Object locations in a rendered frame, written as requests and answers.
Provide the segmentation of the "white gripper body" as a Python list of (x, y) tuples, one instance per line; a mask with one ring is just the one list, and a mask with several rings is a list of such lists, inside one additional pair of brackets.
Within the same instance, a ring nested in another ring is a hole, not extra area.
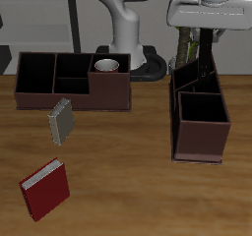
[(252, 0), (170, 0), (167, 24), (220, 30), (251, 30)]

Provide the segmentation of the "black book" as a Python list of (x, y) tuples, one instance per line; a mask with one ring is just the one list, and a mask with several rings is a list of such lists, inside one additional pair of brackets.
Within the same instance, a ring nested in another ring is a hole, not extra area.
[(200, 48), (198, 59), (198, 80), (207, 81), (210, 77), (212, 60), (213, 30), (200, 29)]

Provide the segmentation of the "red mug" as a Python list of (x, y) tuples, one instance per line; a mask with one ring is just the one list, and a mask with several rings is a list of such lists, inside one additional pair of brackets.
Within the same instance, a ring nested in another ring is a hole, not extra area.
[(95, 62), (94, 67), (98, 72), (116, 73), (119, 63), (113, 59), (101, 59)]

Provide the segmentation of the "long dark brown desk caddy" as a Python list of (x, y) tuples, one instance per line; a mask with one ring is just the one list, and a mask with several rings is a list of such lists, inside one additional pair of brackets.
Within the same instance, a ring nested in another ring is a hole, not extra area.
[(48, 110), (62, 98), (77, 111), (131, 109), (130, 56), (126, 73), (95, 69), (95, 53), (19, 54), (14, 95), (19, 109)]

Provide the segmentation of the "grey book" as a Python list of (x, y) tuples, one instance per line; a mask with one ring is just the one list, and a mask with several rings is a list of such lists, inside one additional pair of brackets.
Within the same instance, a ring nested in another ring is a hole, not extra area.
[(47, 117), (53, 143), (61, 146), (75, 127), (71, 100), (62, 98)]

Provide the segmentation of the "red book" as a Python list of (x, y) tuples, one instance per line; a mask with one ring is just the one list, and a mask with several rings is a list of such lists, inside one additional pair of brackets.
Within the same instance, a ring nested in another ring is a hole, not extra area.
[(65, 165), (57, 158), (20, 181), (19, 186), (34, 221), (39, 221), (70, 196)]

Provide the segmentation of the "pot plant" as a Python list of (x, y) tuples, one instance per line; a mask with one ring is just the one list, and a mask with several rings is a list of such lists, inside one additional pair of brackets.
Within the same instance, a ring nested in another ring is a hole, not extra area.
[(179, 68), (197, 58), (200, 41), (193, 40), (193, 33), (190, 28), (176, 27), (179, 31), (176, 56), (168, 63), (168, 72)]

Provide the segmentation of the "dark grey block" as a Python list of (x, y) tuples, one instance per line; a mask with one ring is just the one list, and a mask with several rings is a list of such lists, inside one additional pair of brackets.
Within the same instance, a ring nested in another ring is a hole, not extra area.
[(3, 75), (12, 60), (9, 45), (0, 45), (0, 75)]

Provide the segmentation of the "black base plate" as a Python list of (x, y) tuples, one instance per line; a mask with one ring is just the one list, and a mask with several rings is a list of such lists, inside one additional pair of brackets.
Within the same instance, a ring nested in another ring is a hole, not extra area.
[[(130, 72), (131, 82), (154, 82), (161, 80), (167, 71), (166, 62), (157, 55), (156, 49), (151, 45), (143, 46), (147, 62), (140, 68)], [(94, 55), (94, 61), (101, 58), (114, 59), (119, 63), (119, 73), (126, 73), (129, 67), (128, 57), (125, 54), (110, 54), (107, 45), (100, 46)]]

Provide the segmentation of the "black upright post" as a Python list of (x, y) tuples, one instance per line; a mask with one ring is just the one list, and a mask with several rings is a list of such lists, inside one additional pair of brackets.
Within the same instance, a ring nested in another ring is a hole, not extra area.
[(68, 0), (71, 33), (73, 39), (73, 50), (75, 53), (81, 52), (81, 41), (79, 33), (78, 13), (76, 0)]

